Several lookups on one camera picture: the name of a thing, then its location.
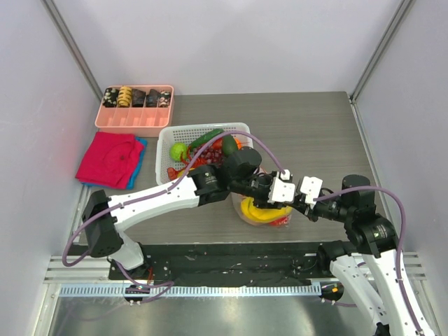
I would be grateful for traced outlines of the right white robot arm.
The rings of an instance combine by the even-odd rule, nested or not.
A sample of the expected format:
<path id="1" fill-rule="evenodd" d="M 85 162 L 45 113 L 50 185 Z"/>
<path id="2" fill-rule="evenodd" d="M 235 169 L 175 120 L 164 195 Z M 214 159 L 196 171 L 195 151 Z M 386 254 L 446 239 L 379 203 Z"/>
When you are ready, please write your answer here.
<path id="1" fill-rule="evenodd" d="M 406 216 L 401 229 L 376 212 L 375 193 L 395 195 L 371 185 L 361 175 L 348 175 L 339 192 L 324 195 L 322 180 L 304 177 L 297 187 L 298 209 L 310 220 L 343 223 L 351 243 L 324 243 L 318 248 L 316 268 L 344 286 L 372 335 L 434 335 L 412 291 L 403 263 Z"/>

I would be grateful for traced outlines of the yellow banana bunch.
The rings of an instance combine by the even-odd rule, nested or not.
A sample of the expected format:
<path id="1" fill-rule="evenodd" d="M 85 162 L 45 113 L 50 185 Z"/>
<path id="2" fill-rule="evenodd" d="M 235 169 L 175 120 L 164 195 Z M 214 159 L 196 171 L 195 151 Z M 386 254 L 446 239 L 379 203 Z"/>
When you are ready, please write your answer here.
<path id="1" fill-rule="evenodd" d="M 281 209 L 261 209 L 254 205 L 252 197 L 244 198 L 240 203 L 242 216 L 254 223 L 268 224 L 276 218 L 288 216 L 293 210 L 291 207 Z"/>

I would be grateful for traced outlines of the clear zip top bag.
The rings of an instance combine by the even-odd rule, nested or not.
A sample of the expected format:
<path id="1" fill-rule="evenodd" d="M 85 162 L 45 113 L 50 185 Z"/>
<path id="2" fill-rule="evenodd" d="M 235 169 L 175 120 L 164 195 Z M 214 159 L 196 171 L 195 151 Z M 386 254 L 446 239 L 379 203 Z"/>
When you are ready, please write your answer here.
<path id="1" fill-rule="evenodd" d="M 231 193 L 234 210 L 243 221 L 253 226 L 284 226 L 289 223 L 293 209 L 268 202 L 273 180 L 272 174 L 259 168 L 246 180 L 248 187 L 245 193 Z"/>

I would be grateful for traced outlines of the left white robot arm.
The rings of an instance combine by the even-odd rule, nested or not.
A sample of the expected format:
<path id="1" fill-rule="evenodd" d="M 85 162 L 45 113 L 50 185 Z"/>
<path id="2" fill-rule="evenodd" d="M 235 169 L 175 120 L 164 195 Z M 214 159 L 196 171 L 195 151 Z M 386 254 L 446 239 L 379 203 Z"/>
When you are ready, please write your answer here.
<path id="1" fill-rule="evenodd" d="M 234 151 L 222 164 L 205 164 L 154 188 L 126 195 L 93 192 L 83 212 L 88 254 L 110 257 L 133 279 L 144 278 L 149 262 L 140 244 L 125 231 L 149 218 L 180 209 L 221 202 L 235 193 L 266 205 L 276 176 L 259 171 L 261 156 L 250 147 Z"/>

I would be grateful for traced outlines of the red apple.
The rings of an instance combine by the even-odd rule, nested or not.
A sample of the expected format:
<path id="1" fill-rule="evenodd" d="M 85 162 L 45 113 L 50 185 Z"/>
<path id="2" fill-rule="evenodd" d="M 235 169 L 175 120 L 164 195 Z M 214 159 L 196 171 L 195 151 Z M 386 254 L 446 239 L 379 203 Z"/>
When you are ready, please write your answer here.
<path id="1" fill-rule="evenodd" d="M 290 223 L 290 220 L 291 220 L 291 215 L 282 216 L 282 217 L 276 218 L 269 224 L 274 227 L 283 227 L 283 226 L 287 226 Z"/>

